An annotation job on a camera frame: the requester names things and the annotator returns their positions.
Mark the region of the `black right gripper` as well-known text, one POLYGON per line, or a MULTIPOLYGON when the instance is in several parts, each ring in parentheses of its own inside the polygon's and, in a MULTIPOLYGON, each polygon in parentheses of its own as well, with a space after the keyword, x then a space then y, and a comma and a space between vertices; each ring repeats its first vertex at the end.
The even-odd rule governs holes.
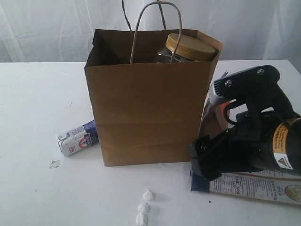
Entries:
POLYGON ((247 111, 225 134, 198 138, 189 146, 193 172, 212 181, 227 172, 301 172, 301 116, 285 94, 253 94, 231 100, 224 112, 245 104, 247 111))

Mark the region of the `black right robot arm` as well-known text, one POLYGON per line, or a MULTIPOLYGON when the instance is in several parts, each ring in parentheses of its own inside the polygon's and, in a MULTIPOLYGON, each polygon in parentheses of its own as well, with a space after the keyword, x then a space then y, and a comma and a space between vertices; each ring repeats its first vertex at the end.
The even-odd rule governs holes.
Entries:
POLYGON ((203 135, 190 146, 195 174, 206 180, 222 173, 279 171, 301 173, 301 117, 283 93, 227 97, 222 113, 246 105, 232 127, 203 135))

